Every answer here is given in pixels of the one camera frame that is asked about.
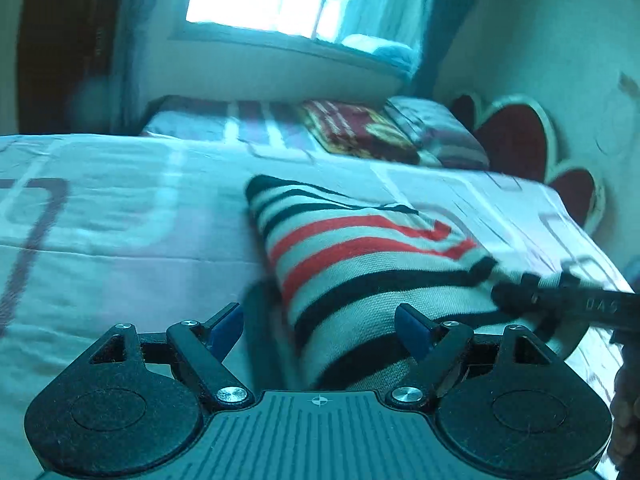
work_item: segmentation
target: crosshair marking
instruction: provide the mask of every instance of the crosshair marking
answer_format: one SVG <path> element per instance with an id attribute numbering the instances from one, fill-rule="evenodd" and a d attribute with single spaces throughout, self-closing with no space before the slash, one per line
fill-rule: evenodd
<path id="1" fill-rule="evenodd" d="M 309 402 L 314 403 L 316 406 L 324 406 L 326 403 L 331 402 L 329 399 L 327 399 L 326 397 L 323 397 L 322 395 L 318 395 L 316 397 L 314 397 L 313 399 L 309 400 Z"/>

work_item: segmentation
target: white wall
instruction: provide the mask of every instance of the white wall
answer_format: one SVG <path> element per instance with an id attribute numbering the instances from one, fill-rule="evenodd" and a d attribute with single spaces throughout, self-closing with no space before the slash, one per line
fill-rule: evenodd
<path id="1" fill-rule="evenodd" d="M 170 40 L 179 0 L 159 0 L 148 26 L 146 101 L 167 94 L 215 100 L 334 98 L 382 102 L 399 91 L 393 75 L 309 54 L 225 42 Z"/>
<path id="2" fill-rule="evenodd" d="M 479 0 L 435 93 L 443 102 L 463 89 L 489 101 L 513 93 L 539 101 L 561 158 L 604 175 L 607 211 L 594 240 L 624 267 L 640 254 L 640 116 L 618 90 L 621 72 L 640 82 L 640 0 Z M 596 138 L 607 137 L 619 155 L 599 150 Z"/>
<path id="3" fill-rule="evenodd" d="M 0 135 L 18 133 L 16 52 L 22 0 L 0 0 Z"/>

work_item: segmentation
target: striped cushion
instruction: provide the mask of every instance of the striped cushion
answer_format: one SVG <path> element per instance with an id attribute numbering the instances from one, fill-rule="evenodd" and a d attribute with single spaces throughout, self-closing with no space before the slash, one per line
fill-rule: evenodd
<path id="1" fill-rule="evenodd" d="M 483 333 L 524 324 L 563 358 L 587 329 L 498 310 L 490 299 L 498 281 L 558 286 L 579 280 L 568 274 L 541 280 L 507 269 L 477 240 L 433 215 L 264 175 L 251 180 L 246 196 L 280 285 L 282 319 L 307 388 L 379 389 L 399 381 L 412 364 L 394 334 L 400 303 Z"/>
<path id="2" fill-rule="evenodd" d="M 423 165 L 435 158 L 444 168 L 488 170 L 480 143 L 443 105 L 413 97 L 391 97 L 385 112 L 420 150 Z"/>

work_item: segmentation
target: pillow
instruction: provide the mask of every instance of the pillow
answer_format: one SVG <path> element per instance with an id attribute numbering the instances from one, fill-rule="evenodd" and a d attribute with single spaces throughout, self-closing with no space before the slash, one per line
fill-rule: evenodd
<path id="1" fill-rule="evenodd" d="M 422 152 L 437 158 L 444 168 L 489 169 L 489 159 L 475 137 L 447 107 L 413 97 L 392 97 L 385 112 Z"/>
<path id="2" fill-rule="evenodd" d="M 372 108 L 332 101 L 302 105 L 306 127 L 330 153 L 418 164 L 418 150 Z"/>
<path id="3" fill-rule="evenodd" d="M 413 362 L 394 333 L 400 303 L 482 333 L 526 325 L 563 358 L 587 330 L 542 314 L 516 319 L 500 311 L 490 297 L 500 280 L 540 286 L 579 280 L 500 266 L 444 216 L 265 175 L 251 180 L 246 196 L 282 292 L 282 320 L 304 388 L 379 390 L 398 382 Z"/>

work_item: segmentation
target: white bedspread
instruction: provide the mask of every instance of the white bedspread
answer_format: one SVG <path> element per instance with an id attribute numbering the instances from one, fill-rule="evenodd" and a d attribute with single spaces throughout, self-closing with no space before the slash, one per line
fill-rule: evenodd
<path id="1" fill-rule="evenodd" d="M 204 320 L 264 275 L 243 192 L 259 173 L 406 203 L 470 231 L 514 266 L 630 290 L 558 195 L 532 182 L 271 146 L 0 137 L 0 478 L 41 471 L 24 412 L 108 327 L 156 332 Z M 609 402 L 621 359 L 607 340 L 590 329 L 568 362 Z M 241 344 L 225 363 L 248 381 Z M 614 478 L 610 464 L 600 470 Z"/>

